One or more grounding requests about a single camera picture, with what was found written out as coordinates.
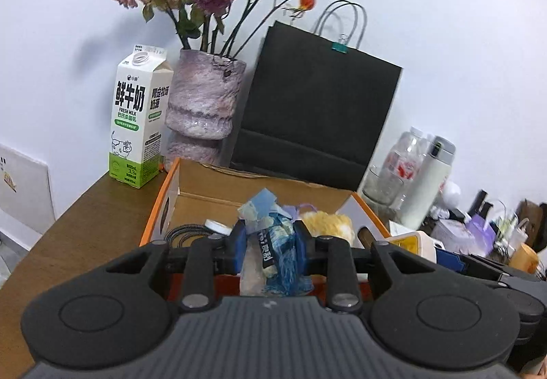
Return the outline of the person hand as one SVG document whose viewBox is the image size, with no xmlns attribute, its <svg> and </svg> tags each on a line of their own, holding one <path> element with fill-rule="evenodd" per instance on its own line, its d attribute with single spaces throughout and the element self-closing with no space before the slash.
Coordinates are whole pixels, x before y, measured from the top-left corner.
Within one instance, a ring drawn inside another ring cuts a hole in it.
<svg viewBox="0 0 547 379">
<path fill-rule="evenodd" d="M 521 379 L 547 379 L 547 364 L 543 360 L 540 364 L 526 368 L 519 374 Z"/>
</svg>

